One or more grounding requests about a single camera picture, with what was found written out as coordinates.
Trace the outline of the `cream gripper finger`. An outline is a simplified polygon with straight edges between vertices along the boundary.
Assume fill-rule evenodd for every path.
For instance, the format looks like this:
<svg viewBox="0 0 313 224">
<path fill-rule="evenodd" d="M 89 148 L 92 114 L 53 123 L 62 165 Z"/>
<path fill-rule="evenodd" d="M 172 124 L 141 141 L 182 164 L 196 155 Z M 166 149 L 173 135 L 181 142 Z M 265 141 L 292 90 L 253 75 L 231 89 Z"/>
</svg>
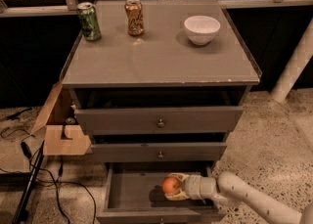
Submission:
<svg viewBox="0 0 313 224">
<path fill-rule="evenodd" d="M 183 190 L 181 190 L 181 189 L 175 191 L 174 193 L 165 194 L 164 196 L 169 201 L 173 201 L 173 202 L 185 201 L 185 200 L 187 200 L 189 198 L 187 196 L 187 194 Z"/>
<path fill-rule="evenodd" d="M 171 190 L 178 190 L 189 177 L 186 173 L 170 173 L 168 175 L 168 187 Z"/>
</svg>

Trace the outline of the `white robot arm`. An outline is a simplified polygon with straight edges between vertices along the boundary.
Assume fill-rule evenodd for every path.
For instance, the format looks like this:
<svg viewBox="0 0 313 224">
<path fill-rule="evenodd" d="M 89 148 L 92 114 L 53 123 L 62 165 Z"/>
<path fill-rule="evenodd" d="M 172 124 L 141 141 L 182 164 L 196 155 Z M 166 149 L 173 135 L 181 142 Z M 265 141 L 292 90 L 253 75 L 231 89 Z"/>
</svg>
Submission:
<svg viewBox="0 0 313 224">
<path fill-rule="evenodd" d="M 231 172 L 222 172 L 217 178 L 170 173 L 162 182 L 162 191 L 169 201 L 212 200 L 222 206 L 244 202 L 269 224 L 313 224 L 312 203 L 303 212 L 296 211 Z"/>
</svg>

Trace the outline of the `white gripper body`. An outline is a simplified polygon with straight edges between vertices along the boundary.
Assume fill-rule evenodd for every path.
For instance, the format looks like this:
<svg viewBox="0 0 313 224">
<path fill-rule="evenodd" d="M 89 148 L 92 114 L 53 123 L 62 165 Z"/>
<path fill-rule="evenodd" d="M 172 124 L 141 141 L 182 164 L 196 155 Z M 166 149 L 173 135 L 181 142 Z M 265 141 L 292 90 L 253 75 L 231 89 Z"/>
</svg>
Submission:
<svg viewBox="0 0 313 224">
<path fill-rule="evenodd" d="M 201 200 L 201 176 L 190 175 L 185 180 L 184 191 L 187 197 L 191 200 Z"/>
</svg>

